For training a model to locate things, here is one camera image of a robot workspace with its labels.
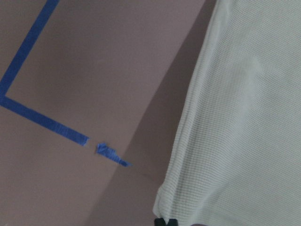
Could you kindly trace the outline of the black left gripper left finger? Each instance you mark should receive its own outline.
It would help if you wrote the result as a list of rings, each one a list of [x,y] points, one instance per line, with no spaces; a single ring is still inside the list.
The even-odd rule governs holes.
[[[166,222],[163,218],[156,218],[154,220],[154,226],[166,226]]]

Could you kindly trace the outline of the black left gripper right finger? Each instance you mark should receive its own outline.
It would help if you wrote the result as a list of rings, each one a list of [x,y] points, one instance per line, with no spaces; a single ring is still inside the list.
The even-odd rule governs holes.
[[[167,226],[178,226],[177,219],[169,219]]]

